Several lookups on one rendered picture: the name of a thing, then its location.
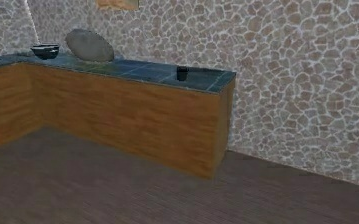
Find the small black cup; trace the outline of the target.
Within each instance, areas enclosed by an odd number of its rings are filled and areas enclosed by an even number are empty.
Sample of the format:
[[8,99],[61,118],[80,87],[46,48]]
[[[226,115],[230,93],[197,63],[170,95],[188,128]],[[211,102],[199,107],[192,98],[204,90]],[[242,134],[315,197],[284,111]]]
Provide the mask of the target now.
[[186,81],[188,77],[189,68],[185,66],[177,67],[177,80]]

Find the wooden counter with dark top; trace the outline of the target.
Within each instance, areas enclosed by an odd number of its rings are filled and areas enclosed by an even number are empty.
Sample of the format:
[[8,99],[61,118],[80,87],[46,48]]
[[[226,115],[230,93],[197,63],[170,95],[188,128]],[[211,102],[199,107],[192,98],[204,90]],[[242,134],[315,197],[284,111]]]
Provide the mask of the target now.
[[0,146],[43,126],[211,178],[227,147],[235,73],[133,60],[0,56]]

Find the framed picture on wall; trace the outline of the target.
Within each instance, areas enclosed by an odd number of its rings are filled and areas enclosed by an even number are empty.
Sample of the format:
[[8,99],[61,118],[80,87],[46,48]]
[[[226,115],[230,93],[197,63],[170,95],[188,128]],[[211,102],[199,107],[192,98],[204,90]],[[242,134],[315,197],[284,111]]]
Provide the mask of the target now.
[[139,0],[96,0],[99,7],[111,7],[122,10],[137,10]]

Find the black bowl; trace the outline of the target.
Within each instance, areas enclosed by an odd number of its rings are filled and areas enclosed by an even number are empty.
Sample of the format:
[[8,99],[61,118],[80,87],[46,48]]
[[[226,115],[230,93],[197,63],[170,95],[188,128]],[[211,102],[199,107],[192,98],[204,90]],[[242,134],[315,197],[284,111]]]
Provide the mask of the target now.
[[40,59],[55,59],[59,53],[60,46],[57,44],[41,44],[31,47],[32,52]]

